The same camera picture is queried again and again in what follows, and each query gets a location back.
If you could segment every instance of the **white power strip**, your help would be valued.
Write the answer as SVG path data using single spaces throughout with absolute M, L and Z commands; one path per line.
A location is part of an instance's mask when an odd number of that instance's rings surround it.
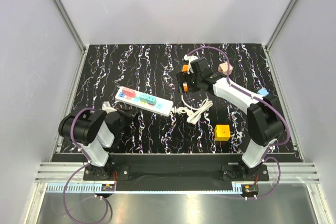
M 169 116 L 173 107 L 172 101 L 125 87 L 120 87 L 118 93 L 115 95 L 115 99 L 119 102 L 164 116 Z

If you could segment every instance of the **white cable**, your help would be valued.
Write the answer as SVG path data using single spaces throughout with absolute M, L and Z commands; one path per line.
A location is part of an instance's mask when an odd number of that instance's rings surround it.
M 205 99 L 202 104 L 199 106 L 198 109 L 195 109 L 191 106 L 189 106 L 183 99 L 183 96 L 181 96 L 182 98 L 182 102 L 184 103 L 186 107 L 173 107 L 172 108 L 172 113 L 178 113 L 178 114 L 187 114 L 188 118 L 187 118 L 187 123 L 191 123 L 191 124 L 196 124 L 202 116 L 202 113 L 205 112 L 206 110 L 208 110 L 209 108 L 211 108 L 211 106 L 213 105 L 213 102 L 210 101 L 209 99 Z

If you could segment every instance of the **white wall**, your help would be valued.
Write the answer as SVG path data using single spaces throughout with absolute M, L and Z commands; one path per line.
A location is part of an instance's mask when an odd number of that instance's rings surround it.
M 50 156 L 79 49 L 51 0 L 0 0 L 1 223 L 19 223 Z
M 335 18 L 335 0 L 299 0 L 271 48 L 304 156 L 317 167 L 334 220 Z
M 290 0 L 62 0 L 85 44 L 263 42 Z

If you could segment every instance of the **marble pattern surface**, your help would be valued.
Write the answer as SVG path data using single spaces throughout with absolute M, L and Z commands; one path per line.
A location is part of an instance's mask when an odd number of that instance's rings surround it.
M 230 78 L 250 91 L 266 88 L 277 95 L 268 62 L 261 44 L 206 44 L 225 51 L 234 71 Z M 73 107 L 79 105 L 101 108 L 104 101 L 115 103 L 120 86 L 174 102 L 182 106 L 176 73 L 181 71 L 183 57 L 200 44 L 159 45 L 91 45 L 80 77 Z M 217 51 L 203 49 L 195 55 L 205 57 L 216 71 L 225 58 Z M 125 131 L 118 153 L 242 153 L 249 143 L 246 115 L 230 102 L 205 92 L 184 95 L 193 107 L 209 98 L 214 105 L 192 125 L 186 115 L 169 117 L 139 111 L 139 116 Z M 229 142 L 214 141 L 217 124 L 230 126 Z M 64 140 L 61 152 L 77 152 Z M 275 152 L 294 152 L 290 141 Z

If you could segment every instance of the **reflective metal surface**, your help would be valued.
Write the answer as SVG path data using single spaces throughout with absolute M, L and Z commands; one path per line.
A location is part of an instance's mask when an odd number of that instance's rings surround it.
M 269 185 L 262 185 L 260 194 Z M 67 194 L 72 215 L 83 222 L 95 222 L 105 211 L 98 199 L 79 202 L 88 195 Z M 317 223 L 304 185 L 280 185 L 261 200 L 227 199 L 216 195 L 132 195 L 115 194 L 108 198 L 113 208 L 103 223 Z M 73 223 L 65 214 L 62 194 L 46 193 L 39 224 Z

